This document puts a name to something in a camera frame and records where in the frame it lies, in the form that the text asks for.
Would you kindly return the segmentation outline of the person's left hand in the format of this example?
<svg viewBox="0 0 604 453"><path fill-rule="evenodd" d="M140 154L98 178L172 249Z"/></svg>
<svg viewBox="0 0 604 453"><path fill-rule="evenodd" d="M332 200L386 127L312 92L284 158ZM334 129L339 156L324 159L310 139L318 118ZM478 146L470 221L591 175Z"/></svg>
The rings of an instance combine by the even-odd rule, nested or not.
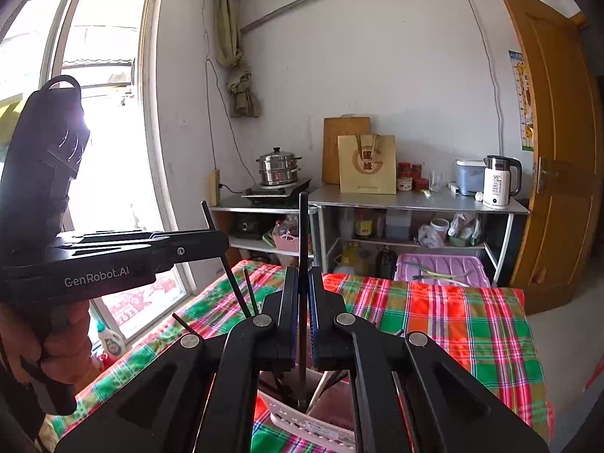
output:
<svg viewBox="0 0 604 453"><path fill-rule="evenodd" d="M96 368L91 357L88 336L89 302L71 304L68 326L50 333L43 345L33 330L7 305L1 305L1 366L20 384L27 385L30 375L20 365L20 358L37 362L42 351L48 356L40 366L48 378L73 385L81 391L94 378Z"/></svg>

